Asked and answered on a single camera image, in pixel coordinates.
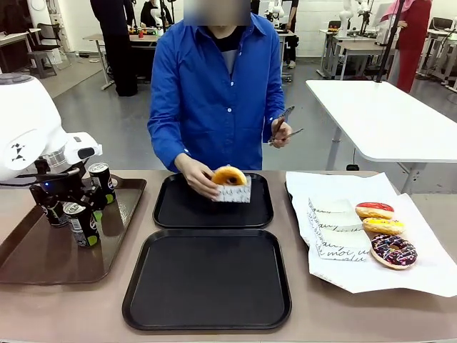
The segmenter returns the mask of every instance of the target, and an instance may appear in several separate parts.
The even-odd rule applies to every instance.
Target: yellow frosted donut
[[[366,231],[381,234],[402,234],[405,232],[405,224],[392,219],[366,218],[363,221],[363,228]]]
[[[234,166],[222,166],[214,172],[211,179],[215,184],[242,186],[248,183],[243,172]]]

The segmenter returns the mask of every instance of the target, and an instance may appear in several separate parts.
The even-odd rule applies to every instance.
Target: brown tray
[[[52,227],[35,206],[0,245],[0,284],[76,284],[103,279],[111,270],[135,208],[143,179],[120,179],[116,201],[106,206],[100,243],[78,247],[70,226]]]

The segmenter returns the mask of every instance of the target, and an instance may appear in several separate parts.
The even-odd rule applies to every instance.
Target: red dress
[[[406,21],[408,27],[401,30],[398,39],[400,73],[397,87],[406,93],[409,93],[413,86],[421,59],[423,44],[427,37],[430,10],[431,0],[415,0],[401,17],[401,20]]]

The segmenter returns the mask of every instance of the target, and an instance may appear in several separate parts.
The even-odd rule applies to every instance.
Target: tray
[[[139,330],[260,330],[282,325],[291,307],[271,233],[170,229],[144,242],[122,314]]]
[[[78,247],[68,224],[52,227],[41,207],[35,206],[0,245],[0,284],[74,284],[103,279],[146,186],[143,179],[112,177],[118,180],[117,199],[103,212],[100,243]]]
[[[251,203],[213,202],[188,186],[182,174],[167,177],[153,212],[154,221],[166,229],[260,229],[273,219],[268,182],[251,177]]]

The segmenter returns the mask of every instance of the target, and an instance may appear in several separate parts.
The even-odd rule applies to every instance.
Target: blue shirt
[[[186,153],[210,169],[262,169],[262,140],[284,110],[279,37],[251,15],[230,75],[201,26],[173,25],[157,43],[152,71],[152,145],[165,167]]]

